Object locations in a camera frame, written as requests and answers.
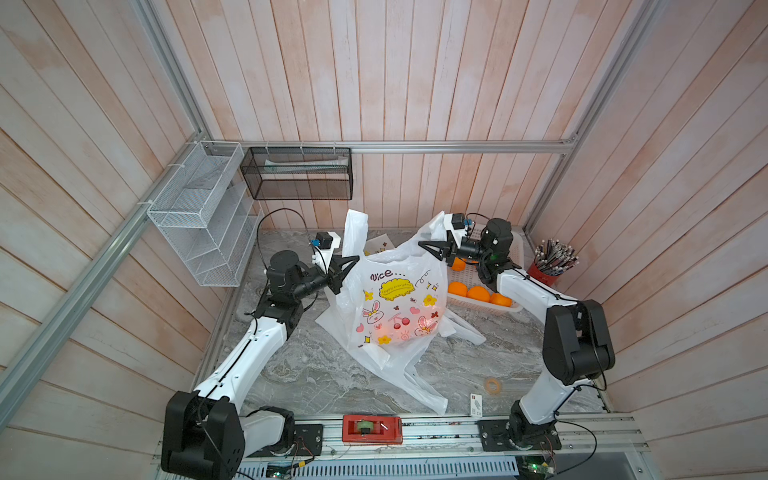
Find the white printed plastic bag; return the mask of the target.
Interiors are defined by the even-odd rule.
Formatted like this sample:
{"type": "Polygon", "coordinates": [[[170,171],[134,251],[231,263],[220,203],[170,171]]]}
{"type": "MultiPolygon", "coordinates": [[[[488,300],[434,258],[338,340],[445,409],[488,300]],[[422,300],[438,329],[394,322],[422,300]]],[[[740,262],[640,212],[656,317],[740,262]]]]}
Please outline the white printed plastic bag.
{"type": "Polygon", "coordinates": [[[394,249],[368,254],[369,216],[348,210],[342,255],[359,261],[335,296],[341,343],[382,367],[418,340],[430,338],[447,302],[447,265],[422,248],[421,241],[443,241],[451,216],[439,213],[394,249]]]}

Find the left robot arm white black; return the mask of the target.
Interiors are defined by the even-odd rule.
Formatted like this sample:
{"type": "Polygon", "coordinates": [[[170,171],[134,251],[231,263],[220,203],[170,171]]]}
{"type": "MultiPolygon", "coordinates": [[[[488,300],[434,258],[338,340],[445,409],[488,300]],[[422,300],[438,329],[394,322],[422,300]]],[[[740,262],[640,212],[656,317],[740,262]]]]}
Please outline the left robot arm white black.
{"type": "Polygon", "coordinates": [[[291,411],[242,407],[269,359],[286,343],[304,311],[305,298],[329,289],[340,292],[359,256],[318,250],[307,266],[296,252],[274,254],[267,282],[246,333],[223,363],[192,391],[176,392],[165,410],[160,466],[191,479],[232,479],[242,461],[259,451],[294,454],[291,411]]]}

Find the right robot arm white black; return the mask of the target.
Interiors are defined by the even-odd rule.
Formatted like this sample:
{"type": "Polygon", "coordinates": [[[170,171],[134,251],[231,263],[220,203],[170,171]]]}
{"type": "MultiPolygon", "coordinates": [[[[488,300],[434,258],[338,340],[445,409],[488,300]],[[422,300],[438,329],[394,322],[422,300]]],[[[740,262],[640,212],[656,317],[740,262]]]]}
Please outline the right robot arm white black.
{"type": "Polygon", "coordinates": [[[529,275],[509,258],[511,224],[488,221],[478,239],[469,236],[468,221],[451,214],[442,241],[418,245],[451,265],[456,259],[476,264],[479,280],[510,298],[544,323],[544,369],[533,387],[514,402],[506,420],[477,422],[486,452],[562,447],[555,425],[572,395],[615,365],[615,352],[602,305],[567,297],[529,275]]]}

